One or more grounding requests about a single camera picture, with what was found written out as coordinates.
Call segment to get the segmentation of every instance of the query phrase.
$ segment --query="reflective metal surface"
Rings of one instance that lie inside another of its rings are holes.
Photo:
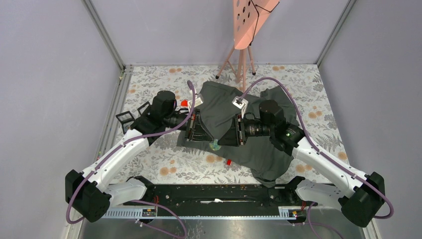
[[[362,228],[349,222],[341,212],[333,209],[312,209],[312,222],[324,223],[340,231],[345,239],[364,239]],[[184,220],[189,239],[315,239],[308,225],[292,226],[283,220]],[[151,225],[183,235],[177,220],[154,220]],[[323,239],[339,239],[333,231],[314,226]],[[172,237],[134,220],[100,219],[84,222],[80,239],[171,239]]]

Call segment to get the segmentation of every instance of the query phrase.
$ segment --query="dark gray fabric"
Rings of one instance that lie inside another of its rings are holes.
[[[201,110],[201,119],[212,136],[220,139],[230,128],[233,116],[240,112],[240,109],[231,101],[235,96],[241,96],[242,92],[235,87],[208,81],[202,85],[200,93],[204,98],[204,103],[197,107]],[[264,100],[275,100],[283,108],[286,120],[298,124],[295,108],[280,87],[266,89],[260,96],[247,95],[245,97],[249,101],[247,112],[254,113],[259,118],[259,103]],[[287,171],[293,160],[293,157],[277,150],[270,143],[269,136],[249,137],[246,145],[222,146],[220,150],[213,151],[208,142],[187,142],[184,139],[184,133],[181,133],[177,146],[211,152],[249,167],[253,176],[266,187],[273,187],[275,180]]]

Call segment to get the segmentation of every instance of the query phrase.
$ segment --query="floral patterned surface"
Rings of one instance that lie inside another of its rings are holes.
[[[216,81],[242,89],[242,83],[235,83],[235,76],[226,67],[219,79],[215,79],[219,66],[142,66],[135,67],[126,96],[124,111],[138,116],[136,109],[152,98],[160,90],[176,94],[181,102],[192,97],[186,84],[191,80],[197,91],[205,81]],[[257,65],[256,75],[247,73],[248,87],[261,77],[269,76],[280,80],[296,100],[305,124],[312,137],[326,150],[348,163],[343,142],[335,123],[324,86],[316,65]],[[258,96],[266,88],[276,83],[263,81],[250,92]],[[223,184],[258,183],[249,168],[234,162],[230,166],[227,159],[198,149],[177,147],[179,132],[160,137],[151,147],[137,155],[116,176],[125,181],[130,176],[142,175],[158,184]],[[122,138],[121,129],[115,142]],[[277,179],[277,183],[287,183],[295,176],[304,176],[314,182],[329,182],[310,165],[294,159],[288,171]]]

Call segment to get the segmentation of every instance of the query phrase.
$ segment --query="white wall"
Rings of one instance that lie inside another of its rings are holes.
[[[93,3],[126,64],[222,64],[233,46],[231,0]],[[281,0],[252,43],[255,62],[314,63],[346,3]]]
[[[395,214],[377,220],[383,239],[421,238],[421,9],[358,1],[320,67],[349,160],[384,176]]]
[[[118,72],[81,1],[0,1],[0,238],[60,236]]]

